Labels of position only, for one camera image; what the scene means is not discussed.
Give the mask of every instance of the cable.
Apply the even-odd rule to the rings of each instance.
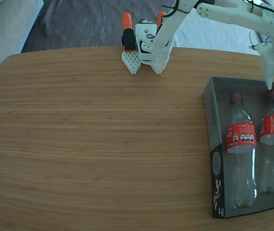
[[[253,44],[252,44],[252,41],[251,41],[250,34],[251,34],[251,31],[249,32],[249,40],[250,40],[250,43],[251,43],[251,47],[252,47],[252,49],[253,49],[254,51],[255,51],[254,48],[255,48],[256,46],[259,46],[259,45],[264,44],[264,43],[271,43],[271,42],[267,41],[267,39],[269,39],[270,37],[267,37],[266,40],[265,40],[264,42],[260,42],[260,43],[257,44],[257,45],[253,45]]]
[[[173,11],[172,11],[171,13],[169,13],[169,14],[167,14],[167,15],[164,15],[163,17],[164,17],[164,18],[168,18],[168,17],[174,15],[175,12],[177,11],[177,9],[179,8],[179,4],[180,4],[180,0],[176,0],[176,2],[175,2],[175,4],[174,4],[173,7],[163,6],[163,7],[167,7],[167,8],[173,9]]]
[[[252,10],[253,10],[253,6],[256,6],[256,7],[259,7],[259,8],[261,8],[261,9],[264,9],[264,10],[267,10],[267,11],[269,11],[269,12],[274,13],[274,10],[272,10],[272,9],[270,9],[270,8],[267,8],[267,7],[265,7],[265,6],[260,6],[260,5],[258,5],[258,4],[255,4],[255,3],[253,2],[253,0],[243,0],[243,1],[246,1],[246,2],[248,2],[248,3],[251,4],[250,13],[251,13]]]

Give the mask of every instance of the gray couch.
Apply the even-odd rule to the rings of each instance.
[[[21,52],[43,4],[43,0],[0,0],[0,64]]]

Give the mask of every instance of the plastic bottle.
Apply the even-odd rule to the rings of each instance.
[[[263,159],[260,191],[274,193],[274,90],[268,91],[267,99],[268,110],[260,126],[260,153]]]
[[[234,208],[251,207],[256,200],[256,133],[251,116],[243,106],[241,93],[230,95],[231,122],[226,128],[227,153],[232,175],[231,204]]]

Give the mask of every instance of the black wire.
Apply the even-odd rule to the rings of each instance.
[[[258,4],[255,4],[255,3],[253,2],[253,0],[243,0],[243,1],[246,1],[246,2],[248,2],[248,3],[251,3],[251,10],[250,10],[250,13],[251,13],[252,10],[253,10],[253,6],[256,6],[256,7],[259,7],[259,8],[261,8],[261,9],[264,9],[264,10],[267,10],[267,11],[269,11],[269,12],[274,13],[274,10],[272,10],[272,9],[270,9],[270,8],[267,8],[267,7],[265,7],[265,6],[260,6],[260,5],[258,5]]]
[[[260,42],[260,43],[257,44],[257,45],[253,45],[253,44],[252,44],[252,41],[251,41],[250,34],[251,34],[251,31],[249,32],[249,40],[250,40],[251,47],[252,47],[253,50],[254,50],[254,48],[255,48],[256,46],[259,46],[259,45],[261,45],[261,44],[263,44],[263,43],[271,43],[271,42],[267,41],[267,39],[269,39],[269,37],[267,37],[267,39],[266,39],[264,42]]]
[[[174,15],[175,12],[177,11],[177,8],[179,8],[179,4],[180,4],[180,0],[176,0],[174,7],[170,7],[171,9],[173,9],[173,11],[167,15],[164,15],[163,17],[168,18],[168,17]]]
[[[169,8],[169,9],[174,9],[175,11],[179,11],[179,12],[182,12],[182,13],[186,13],[186,14],[189,14],[190,12],[185,12],[185,11],[182,11],[182,10],[179,10],[179,9],[176,9],[175,7],[171,7],[171,6],[162,6],[162,7],[166,7],[166,8]]]

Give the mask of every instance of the red bottle label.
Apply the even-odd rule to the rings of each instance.
[[[264,116],[260,124],[260,137],[274,134],[274,115]]]
[[[256,142],[256,131],[252,123],[231,124],[225,129],[227,138],[227,149],[239,145],[254,145]]]

